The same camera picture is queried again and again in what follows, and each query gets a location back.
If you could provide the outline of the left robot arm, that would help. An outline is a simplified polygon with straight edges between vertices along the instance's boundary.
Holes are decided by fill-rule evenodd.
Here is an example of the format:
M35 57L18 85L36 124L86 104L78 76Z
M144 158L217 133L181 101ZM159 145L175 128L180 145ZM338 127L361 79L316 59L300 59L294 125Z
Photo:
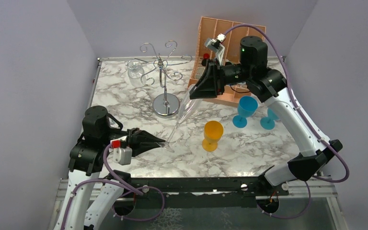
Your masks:
M70 151L68 187L56 230L96 230L115 201L130 193L142 196L143 187L131 184L129 173L113 170L107 157L128 165L133 157L165 143L140 128L123 124L96 105L85 111L82 134Z

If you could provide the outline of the tall clear wine glass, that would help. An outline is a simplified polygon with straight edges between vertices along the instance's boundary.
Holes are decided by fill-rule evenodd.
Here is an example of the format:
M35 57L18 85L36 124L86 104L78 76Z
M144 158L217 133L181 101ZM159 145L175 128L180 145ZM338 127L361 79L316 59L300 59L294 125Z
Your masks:
M171 140L177 131L177 128L196 112L201 102L202 99L190 99L190 94L187 93L185 95L178 110L175 127L173 128L168 139L164 142L163 148L165 150L174 153L174 150L171 147Z

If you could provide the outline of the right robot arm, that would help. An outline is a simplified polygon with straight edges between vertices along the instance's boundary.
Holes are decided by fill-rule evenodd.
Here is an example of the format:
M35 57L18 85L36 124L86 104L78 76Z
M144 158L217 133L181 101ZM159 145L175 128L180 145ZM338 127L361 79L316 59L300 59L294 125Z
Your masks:
M267 66L267 44L257 36L240 40L240 62L222 66L217 59L207 61L190 99L216 98L226 85L245 83L259 101L271 109L295 140L299 154L283 165L276 165L258 176L255 189L269 195L282 183L307 181L343 148L331 140L313 123L287 86L287 80L278 70Z

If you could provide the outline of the ribbed clear glass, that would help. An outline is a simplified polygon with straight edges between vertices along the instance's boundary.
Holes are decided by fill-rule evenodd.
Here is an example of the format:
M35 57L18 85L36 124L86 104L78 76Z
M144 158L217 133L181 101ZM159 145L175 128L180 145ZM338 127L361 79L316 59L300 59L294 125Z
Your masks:
M144 86L142 83L142 75L144 74L144 69L140 61L132 59L128 61L126 65L127 74L130 83L135 88L141 88Z

